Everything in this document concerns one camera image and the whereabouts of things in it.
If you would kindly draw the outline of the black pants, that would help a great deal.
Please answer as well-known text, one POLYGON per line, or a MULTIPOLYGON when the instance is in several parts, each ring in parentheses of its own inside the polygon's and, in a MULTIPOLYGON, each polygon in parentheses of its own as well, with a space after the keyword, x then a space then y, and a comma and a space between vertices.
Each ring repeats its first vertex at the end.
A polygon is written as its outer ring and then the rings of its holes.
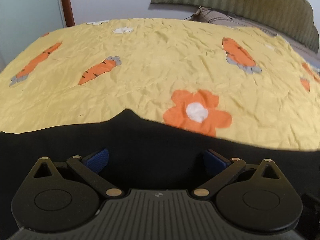
POLYGON ((319 152, 254 147, 144 120, 126 109, 105 122, 56 126, 20 134, 1 133, 1 239, 18 227, 11 200, 40 157, 62 162, 107 149, 101 176, 122 189, 193 189, 213 176, 207 149, 249 164, 272 159, 303 199, 297 232, 319 239, 319 152))

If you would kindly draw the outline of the yellow carrot print bedspread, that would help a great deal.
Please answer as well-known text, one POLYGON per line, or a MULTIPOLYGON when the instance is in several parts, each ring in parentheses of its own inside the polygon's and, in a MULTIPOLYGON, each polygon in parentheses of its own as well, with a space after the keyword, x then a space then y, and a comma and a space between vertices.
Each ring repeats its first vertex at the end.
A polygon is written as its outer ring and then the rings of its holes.
POLYGON ((144 119, 265 148, 319 149, 319 74, 279 35, 169 19, 44 34, 1 72, 1 130, 144 119))

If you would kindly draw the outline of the striped grey pillow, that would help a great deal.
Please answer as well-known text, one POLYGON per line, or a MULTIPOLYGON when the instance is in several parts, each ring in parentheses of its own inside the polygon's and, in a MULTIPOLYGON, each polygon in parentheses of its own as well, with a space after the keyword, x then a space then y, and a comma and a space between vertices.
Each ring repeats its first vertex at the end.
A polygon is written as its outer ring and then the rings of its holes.
POLYGON ((217 11, 204 7, 199 7, 198 10, 188 18, 188 20, 211 23, 215 25, 225 25, 228 27, 256 27, 271 37, 280 35, 287 42, 289 42, 295 52, 297 52, 307 63, 311 65, 312 69, 315 69, 315 71, 319 72, 319 54, 316 54, 315 52, 306 48, 306 46, 303 44, 266 25, 236 16, 228 12, 217 11))

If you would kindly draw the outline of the frosted glass wardrobe door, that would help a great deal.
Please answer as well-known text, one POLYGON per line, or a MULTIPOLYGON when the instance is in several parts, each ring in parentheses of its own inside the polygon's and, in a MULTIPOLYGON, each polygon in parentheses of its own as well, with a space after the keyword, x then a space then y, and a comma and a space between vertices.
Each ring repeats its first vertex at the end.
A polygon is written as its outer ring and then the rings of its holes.
POLYGON ((39 37, 65 26, 61 0, 1 0, 1 69, 39 37))

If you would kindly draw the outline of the brown wooden door frame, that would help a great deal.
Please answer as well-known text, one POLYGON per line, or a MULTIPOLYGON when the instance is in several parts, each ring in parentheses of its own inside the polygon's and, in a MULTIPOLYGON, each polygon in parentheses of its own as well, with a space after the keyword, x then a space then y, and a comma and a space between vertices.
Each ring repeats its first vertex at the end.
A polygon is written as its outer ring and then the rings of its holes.
POLYGON ((63 15, 67 27, 75 26, 71 0, 61 0, 63 15))

